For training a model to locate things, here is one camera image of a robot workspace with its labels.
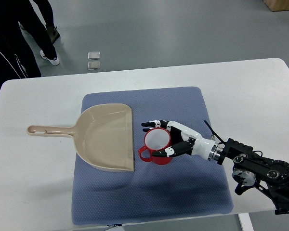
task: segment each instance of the robotic finger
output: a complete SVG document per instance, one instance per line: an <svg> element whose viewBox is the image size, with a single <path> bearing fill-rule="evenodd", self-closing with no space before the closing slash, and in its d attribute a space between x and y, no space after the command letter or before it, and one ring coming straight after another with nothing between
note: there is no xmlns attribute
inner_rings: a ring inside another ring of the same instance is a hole
<svg viewBox="0 0 289 231"><path fill-rule="evenodd" d="M194 147L194 142L192 141L182 141L176 143L168 148L152 153L152 156L156 157L176 157L183 154L191 155Z"/></svg>

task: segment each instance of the concrete floor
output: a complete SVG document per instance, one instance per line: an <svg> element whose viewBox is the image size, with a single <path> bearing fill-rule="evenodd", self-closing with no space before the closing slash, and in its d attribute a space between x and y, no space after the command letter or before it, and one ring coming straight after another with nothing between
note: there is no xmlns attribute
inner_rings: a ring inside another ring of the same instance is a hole
<svg viewBox="0 0 289 231"><path fill-rule="evenodd" d="M60 65L43 60L40 48L23 31L43 76L274 57L283 59L289 67L289 11L271 12L263 0L50 3L61 35L54 44ZM44 23L37 6L32 5ZM87 70L90 51L100 52L100 70ZM255 231L289 231L289 215L267 211L250 213L250 218ZM240 231L241 227L237 215L228 215L129 225L125 230Z"/></svg>

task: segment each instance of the red mug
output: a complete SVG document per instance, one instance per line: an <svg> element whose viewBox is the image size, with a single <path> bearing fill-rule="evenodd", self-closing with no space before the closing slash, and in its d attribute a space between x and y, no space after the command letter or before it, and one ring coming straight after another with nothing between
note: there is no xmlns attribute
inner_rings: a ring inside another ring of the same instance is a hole
<svg viewBox="0 0 289 231"><path fill-rule="evenodd" d="M172 158L171 157L156 157L152 156L152 153L165 148L170 147L171 138L170 133L164 128L153 128L150 129L144 137L144 146L138 150L140 159L146 162L154 162L157 165L168 164ZM142 156L142 152L148 150L150 157L145 158Z"/></svg>

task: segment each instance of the black pants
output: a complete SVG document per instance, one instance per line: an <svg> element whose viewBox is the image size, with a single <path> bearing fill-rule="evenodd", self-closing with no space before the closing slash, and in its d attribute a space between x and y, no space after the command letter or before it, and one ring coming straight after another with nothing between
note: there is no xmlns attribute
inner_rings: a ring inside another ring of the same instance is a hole
<svg viewBox="0 0 289 231"><path fill-rule="evenodd" d="M0 32L25 68L28 77L40 77L34 54L22 35L20 22L31 34L47 58L56 57L56 51L48 33L28 0L0 0Z"/></svg>
<svg viewBox="0 0 289 231"><path fill-rule="evenodd" d="M53 59L57 57L56 50L48 36L48 33L35 13L30 1L18 0L15 2L15 5L19 6L17 11L15 11L17 20L24 26L27 32L31 34L47 58Z"/></svg>
<svg viewBox="0 0 289 231"><path fill-rule="evenodd" d="M46 26L54 26L53 9L48 0L33 0L45 20Z"/></svg>

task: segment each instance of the dustpan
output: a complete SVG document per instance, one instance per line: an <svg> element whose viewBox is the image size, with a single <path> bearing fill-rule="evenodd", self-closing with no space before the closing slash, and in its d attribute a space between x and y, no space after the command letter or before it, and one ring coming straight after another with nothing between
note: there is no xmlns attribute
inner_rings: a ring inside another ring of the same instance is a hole
<svg viewBox="0 0 289 231"><path fill-rule="evenodd" d="M31 125L31 136L73 137L77 154L104 171L134 171L132 112L122 103L86 109L70 128Z"/></svg>

